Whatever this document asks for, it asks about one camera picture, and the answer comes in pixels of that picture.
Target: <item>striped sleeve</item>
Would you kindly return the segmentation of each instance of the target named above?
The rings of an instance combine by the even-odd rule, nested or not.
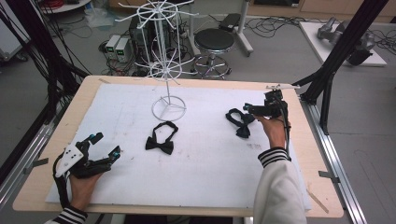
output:
[[[53,219],[52,223],[59,224],[83,224],[87,219],[87,213],[78,210],[72,206],[67,206],[62,213]]]
[[[271,162],[286,161],[288,159],[288,154],[283,147],[273,147],[261,153],[258,158],[262,163],[262,167],[265,168],[265,166]]]

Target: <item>black bow tie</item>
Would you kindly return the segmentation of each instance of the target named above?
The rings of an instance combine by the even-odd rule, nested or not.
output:
[[[241,117],[241,120],[243,121],[240,122],[236,119],[234,119],[231,114],[233,113],[237,113],[239,114],[239,116]],[[241,111],[239,111],[238,109],[234,108],[231,109],[226,115],[225,117],[227,118],[227,120],[229,120],[231,123],[233,123],[234,125],[238,126],[239,129],[236,130],[236,135],[242,138],[248,138],[250,136],[250,130],[248,129],[248,124],[251,123],[254,120],[254,117],[251,114],[243,114]]]
[[[163,125],[168,125],[169,127],[173,128],[173,132],[171,135],[166,138],[164,143],[157,143],[157,135],[155,134],[155,130],[159,129]],[[160,148],[164,153],[171,155],[173,152],[174,144],[171,141],[173,135],[178,131],[178,127],[172,123],[171,121],[166,121],[164,123],[160,123],[157,127],[154,128],[152,131],[152,137],[148,137],[148,141],[146,143],[146,150],[153,149],[153,148]]]

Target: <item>human hand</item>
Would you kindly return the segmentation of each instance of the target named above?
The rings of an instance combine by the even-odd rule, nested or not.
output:
[[[265,134],[267,134],[270,141],[270,148],[285,147],[286,135],[282,116],[276,119],[266,119],[265,117],[254,115],[254,118],[262,123]]]
[[[91,196],[97,180],[102,174],[94,175],[89,178],[78,179],[70,175],[70,185],[72,187],[72,202],[70,205],[80,211],[85,211],[88,204],[90,204]]]

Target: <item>floor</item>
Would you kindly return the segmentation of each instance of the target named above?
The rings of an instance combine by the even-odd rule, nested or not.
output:
[[[61,27],[69,29],[65,41],[92,74],[104,74],[106,60],[98,47],[112,34],[124,33],[129,22],[91,29],[85,21],[66,25],[83,17],[82,10],[58,16],[63,23]],[[201,18],[197,24],[216,26],[214,22],[207,22],[210,20]],[[396,25],[377,24],[372,29],[387,32],[396,29]],[[233,69],[227,80],[293,83],[321,66],[298,27],[283,26],[272,38],[260,37],[249,29],[245,34],[254,52],[247,57],[237,43],[231,52],[224,54]],[[54,42],[64,53],[59,39],[55,38]],[[385,49],[375,47],[375,50],[387,66],[342,66],[338,70],[332,85],[329,132],[367,222],[390,224],[396,223],[396,151],[393,150],[396,144],[396,56]],[[183,75],[181,78],[198,77]],[[0,67],[0,124],[4,127],[0,130],[1,163],[45,105],[46,88],[44,78],[31,61],[12,60]],[[56,216],[16,212],[12,209],[13,197],[15,195],[0,211],[0,223],[44,223]],[[97,216],[91,215],[87,223],[94,223]],[[111,215],[106,215],[102,223],[110,223],[110,219]],[[308,223],[349,222],[347,214],[337,219],[308,219]]]

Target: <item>wooden table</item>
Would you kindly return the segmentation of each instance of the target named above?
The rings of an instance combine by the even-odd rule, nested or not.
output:
[[[263,91],[271,83],[235,82],[218,80],[178,79],[182,87],[217,88],[233,90]],[[75,98],[67,108],[61,122],[44,149],[41,159],[49,158],[49,164],[36,167],[24,183],[13,207],[18,211],[61,211],[55,203],[46,203],[45,199],[53,183],[51,167],[56,157],[62,153],[74,138],[78,125],[84,118],[101,84],[164,85],[151,78],[136,80],[132,77],[86,77]],[[283,90],[284,100],[288,103],[292,129],[293,145],[304,175],[306,190],[310,197],[312,210],[308,217],[341,217],[344,211],[329,178],[320,177],[318,171],[327,171],[320,155],[314,135],[309,127],[304,111],[295,90]],[[195,216],[251,217],[252,209],[246,208],[204,208],[92,204],[87,212],[121,214],[164,214]]]

